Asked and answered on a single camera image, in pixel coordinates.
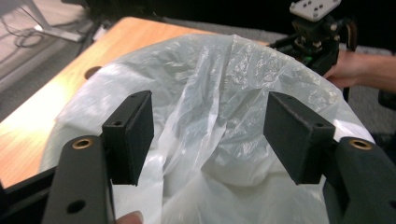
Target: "plastic bag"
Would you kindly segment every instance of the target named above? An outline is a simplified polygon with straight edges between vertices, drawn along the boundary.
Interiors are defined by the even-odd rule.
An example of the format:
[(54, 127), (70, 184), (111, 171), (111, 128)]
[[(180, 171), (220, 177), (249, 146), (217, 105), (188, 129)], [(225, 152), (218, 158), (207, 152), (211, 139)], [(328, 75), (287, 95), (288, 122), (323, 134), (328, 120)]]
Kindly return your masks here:
[(322, 184), (295, 186), (262, 134), (269, 91), (332, 122), (335, 139), (373, 141), (342, 93), (291, 57), (236, 35), (183, 35), (91, 77), (57, 118), (41, 170), (70, 139), (100, 134), (123, 99), (144, 90), (153, 92), (155, 136), (139, 186), (114, 186), (116, 217), (140, 210), (145, 223), (328, 223)]

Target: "brass insert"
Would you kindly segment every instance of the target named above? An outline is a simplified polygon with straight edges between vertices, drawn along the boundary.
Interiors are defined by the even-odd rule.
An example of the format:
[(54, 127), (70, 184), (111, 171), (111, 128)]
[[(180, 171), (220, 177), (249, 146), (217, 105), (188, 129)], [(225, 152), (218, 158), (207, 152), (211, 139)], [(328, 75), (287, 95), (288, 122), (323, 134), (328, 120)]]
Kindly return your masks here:
[(91, 138), (82, 138), (73, 143), (73, 149), (84, 149), (92, 145)]
[(370, 150), (373, 148), (368, 142), (359, 139), (352, 139), (349, 141), (349, 144), (362, 150)]

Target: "screw hole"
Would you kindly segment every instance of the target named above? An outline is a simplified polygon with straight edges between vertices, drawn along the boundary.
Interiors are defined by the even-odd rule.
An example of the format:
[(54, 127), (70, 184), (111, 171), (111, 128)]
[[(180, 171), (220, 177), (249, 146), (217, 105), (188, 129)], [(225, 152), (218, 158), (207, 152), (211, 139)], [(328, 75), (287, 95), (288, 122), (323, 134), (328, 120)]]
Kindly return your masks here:
[(73, 143), (73, 149), (83, 149), (86, 147), (90, 147), (92, 145), (92, 140), (89, 138), (83, 138)]
[(393, 209), (396, 209), (396, 201), (390, 201), (389, 204)]
[(96, 66), (96, 67), (92, 67), (92, 68), (88, 69), (88, 71), (85, 72), (85, 74), (84, 74), (85, 79), (88, 80), (90, 77), (95, 75), (95, 73), (97, 71), (99, 71), (99, 69), (101, 69), (101, 68), (102, 68), (101, 66)]
[(121, 121), (115, 121), (111, 123), (112, 125), (120, 126), (122, 124)]
[(67, 206), (67, 214), (75, 214), (81, 211), (85, 207), (85, 202), (82, 200), (77, 200), (73, 203), (70, 203)]
[(372, 149), (372, 146), (370, 144), (368, 144), (365, 141), (359, 140), (359, 139), (352, 139), (349, 141), (349, 144), (352, 145), (353, 147), (358, 148), (358, 149), (363, 149), (363, 150)]

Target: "hand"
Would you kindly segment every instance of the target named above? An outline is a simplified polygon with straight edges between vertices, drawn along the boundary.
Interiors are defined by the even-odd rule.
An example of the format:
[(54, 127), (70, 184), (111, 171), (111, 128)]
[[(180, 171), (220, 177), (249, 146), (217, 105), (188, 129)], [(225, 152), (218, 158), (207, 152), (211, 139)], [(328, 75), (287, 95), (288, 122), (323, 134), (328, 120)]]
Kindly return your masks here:
[(340, 50), (338, 61), (325, 75), (332, 84), (338, 88), (351, 87), (359, 84), (361, 73), (364, 72), (364, 64), (361, 55)]
[(143, 215), (139, 211), (134, 211), (117, 219), (117, 224), (143, 224)]

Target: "table surface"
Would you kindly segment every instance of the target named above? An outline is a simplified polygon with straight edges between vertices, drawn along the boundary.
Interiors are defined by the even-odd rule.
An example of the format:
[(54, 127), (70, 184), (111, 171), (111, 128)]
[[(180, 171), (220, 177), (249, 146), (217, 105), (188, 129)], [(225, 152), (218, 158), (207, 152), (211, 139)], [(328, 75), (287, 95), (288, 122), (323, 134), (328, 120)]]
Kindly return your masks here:
[(123, 54), (185, 34), (208, 32), (127, 17), (66, 66), (0, 123), (0, 180), (4, 188), (36, 175), (57, 115), (94, 67)]

